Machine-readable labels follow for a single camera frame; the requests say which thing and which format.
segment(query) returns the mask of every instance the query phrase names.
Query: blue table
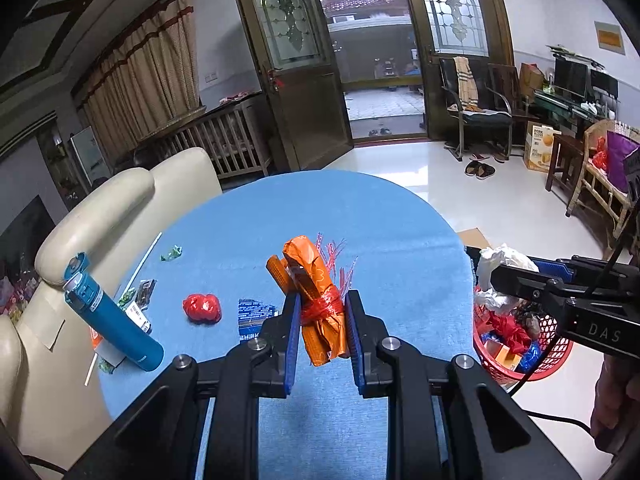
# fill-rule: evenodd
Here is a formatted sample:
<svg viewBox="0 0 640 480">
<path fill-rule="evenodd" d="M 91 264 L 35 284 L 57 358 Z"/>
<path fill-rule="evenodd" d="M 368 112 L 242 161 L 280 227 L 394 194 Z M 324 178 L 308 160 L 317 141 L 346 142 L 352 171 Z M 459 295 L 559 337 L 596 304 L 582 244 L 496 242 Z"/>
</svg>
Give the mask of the blue table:
<svg viewBox="0 0 640 480">
<path fill-rule="evenodd" d="M 100 373 L 111 416 L 120 415 L 176 354 L 204 361 L 238 344 L 239 298 L 281 307 L 284 295 L 265 263 L 281 255 L 290 238 L 305 234 L 315 241 L 318 232 L 325 242 L 346 240 L 338 267 L 348 269 L 358 257 L 352 288 L 391 335 L 445 360 L 473 355 L 469 259 L 428 203 L 360 173 L 272 176 L 210 200 L 162 234 L 135 283 L 158 280 L 146 314 L 164 360 L 155 372 L 126 360 L 113 375 Z M 161 262 L 174 244 L 182 246 L 182 256 Z M 182 300 L 194 292 L 220 299 L 217 325 L 187 321 Z M 383 479 L 386 403 L 358 396 L 349 360 L 311 366 L 300 338 L 292 394 L 260 400 L 260 478 Z"/>
</svg>

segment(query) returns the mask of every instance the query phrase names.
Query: curtain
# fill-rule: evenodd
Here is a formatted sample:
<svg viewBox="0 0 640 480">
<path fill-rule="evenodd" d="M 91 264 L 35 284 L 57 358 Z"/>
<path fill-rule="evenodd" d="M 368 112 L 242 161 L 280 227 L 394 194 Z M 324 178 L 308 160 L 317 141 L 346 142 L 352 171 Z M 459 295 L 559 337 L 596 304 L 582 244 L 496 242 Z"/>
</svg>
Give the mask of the curtain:
<svg viewBox="0 0 640 480">
<path fill-rule="evenodd" d="M 114 42 L 98 58 L 82 101 L 112 164 L 200 105 L 191 0 L 156 2 Z"/>
</svg>

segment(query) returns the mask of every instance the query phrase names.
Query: red curtain trim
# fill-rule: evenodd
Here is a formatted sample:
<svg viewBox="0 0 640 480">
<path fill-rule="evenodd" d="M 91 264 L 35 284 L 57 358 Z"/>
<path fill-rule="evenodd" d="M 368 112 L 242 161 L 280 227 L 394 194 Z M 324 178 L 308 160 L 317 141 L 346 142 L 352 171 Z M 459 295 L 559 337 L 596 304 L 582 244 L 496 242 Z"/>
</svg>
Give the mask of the red curtain trim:
<svg viewBox="0 0 640 480">
<path fill-rule="evenodd" d="M 129 61 L 129 58 L 131 56 L 133 56 L 133 54 L 140 50 L 142 47 L 144 47 L 149 40 L 151 40 L 151 38 L 157 38 L 160 35 L 160 32 L 167 30 L 169 27 L 175 25 L 176 23 L 178 23 L 178 20 L 185 16 L 186 14 L 189 14 L 193 12 L 193 7 L 185 7 L 184 9 L 182 9 L 180 12 L 178 12 L 178 14 L 176 16 L 174 16 L 173 18 L 171 18 L 170 20 L 167 20 L 166 22 L 164 22 L 162 25 L 160 25 L 160 27 L 158 27 L 158 30 L 155 30 L 153 32 L 148 33 L 144 38 L 142 38 L 142 41 L 140 41 L 140 43 L 138 43 L 136 46 L 134 46 L 131 50 L 129 50 L 126 54 L 124 59 L 121 59 L 119 62 L 117 62 L 115 65 L 113 65 L 110 69 L 107 70 L 107 72 L 105 72 L 105 74 L 100 78 L 100 81 L 98 81 L 96 83 L 95 86 L 93 86 L 91 88 L 91 90 L 89 90 L 86 94 L 86 97 L 82 100 L 82 102 L 80 103 L 80 106 L 83 106 L 88 100 L 89 98 L 94 95 L 96 93 L 96 91 L 104 84 L 105 81 L 107 81 L 107 79 L 109 78 L 109 76 L 118 68 L 121 67 L 123 65 L 126 65 L 127 62 Z"/>
<path fill-rule="evenodd" d="M 158 12 L 163 12 L 167 9 L 167 7 L 172 4 L 175 0 L 156 0 L 151 6 L 147 7 L 138 17 L 133 20 L 127 27 L 118 34 L 111 43 L 109 43 L 100 53 L 100 55 L 94 60 L 91 65 L 84 71 L 84 73 L 80 76 L 80 79 L 74 87 L 71 89 L 72 95 L 75 95 L 80 90 L 81 86 L 89 79 L 90 75 L 101 65 L 101 63 L 107 59 L 111 53 L 120 48 L 125 40 L 133 34 L 134 31 L 138 30 L 146 20 L 150 20 L 154 17 Z"/>
</svg>

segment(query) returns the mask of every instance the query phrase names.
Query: purple pillow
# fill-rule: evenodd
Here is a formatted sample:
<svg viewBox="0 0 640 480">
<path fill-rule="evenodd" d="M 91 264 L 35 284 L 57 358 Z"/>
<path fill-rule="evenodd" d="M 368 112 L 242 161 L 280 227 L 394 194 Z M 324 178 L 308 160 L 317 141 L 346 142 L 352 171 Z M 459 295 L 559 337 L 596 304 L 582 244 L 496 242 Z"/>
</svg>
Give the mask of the purple pillow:
<svg viewBox="0 0 640 480">
<path fill-rule="evenodd" d="M 623 193 L 628 191 L 628 184 L 622 161 L 638 146 L 640 144 L 624 135 L 607 132 L 607 178 Z"/>
</svg>

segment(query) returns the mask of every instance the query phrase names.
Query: plaid towel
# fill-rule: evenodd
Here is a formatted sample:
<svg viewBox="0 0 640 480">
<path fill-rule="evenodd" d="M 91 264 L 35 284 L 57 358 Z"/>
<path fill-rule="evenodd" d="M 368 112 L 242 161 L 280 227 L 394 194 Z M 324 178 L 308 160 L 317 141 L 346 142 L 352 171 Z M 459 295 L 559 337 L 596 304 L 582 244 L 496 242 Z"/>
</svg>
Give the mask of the plaid towel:
<svg viewBox="0 0 640 480">
<path fill-rule="evenodd" d="M 476 87 L 476 80 L 469 68 L 469 60 L 462 56 L 453 59 L 456 62 L 456 71 L 458 72 L 458 92 L 462 109 L 469 112 L 481 111 L 481 108 L 478 107 L 478 87 Z"/>
</svg>

